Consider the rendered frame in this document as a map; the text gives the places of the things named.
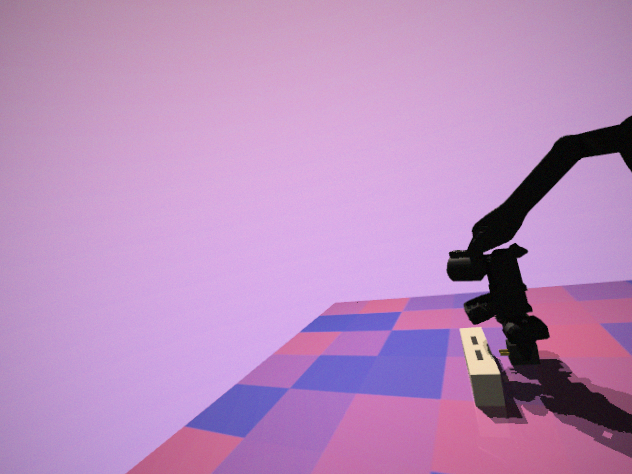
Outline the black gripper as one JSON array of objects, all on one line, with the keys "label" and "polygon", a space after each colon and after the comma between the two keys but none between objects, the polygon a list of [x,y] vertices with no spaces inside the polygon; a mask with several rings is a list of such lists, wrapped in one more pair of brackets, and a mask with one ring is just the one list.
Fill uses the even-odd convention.
[{"label": "black gripper", "polygon": [[515,343],[523,360],[529,360],[536,340],[550,338],[548,327],[537,316],[529,316],[533,312],[527,302],[527,285],[521,278],[518,281],[488,286],[491,292],[498,296],[503,320],[497,320],[503,327],[502,332],[509,342]]}]

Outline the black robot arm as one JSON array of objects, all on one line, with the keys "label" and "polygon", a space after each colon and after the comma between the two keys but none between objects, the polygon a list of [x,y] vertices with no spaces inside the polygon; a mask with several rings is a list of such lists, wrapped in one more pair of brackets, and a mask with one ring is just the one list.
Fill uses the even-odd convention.
[{"label": "black robot arm", "polygon": [[[562,136],[527,175],[526,179],[501,205],[473,226],[473,238],[467,250],[449,252],[447,275],[453,282],[479,282],[487,275],[492,284],[505,284],[522,278],[517,258],[528,250],[513,243],[509,248],[484,252],[509,242],[526,215],[548,191],[582,158],[619,153],[632,171],[632,116],[619,125],[595,129],[577,135]],[[503,320],[498,296],[491,292],[464,303],[473,325],[497,316]],[[501,318],[500,318],[501,317]]]}]

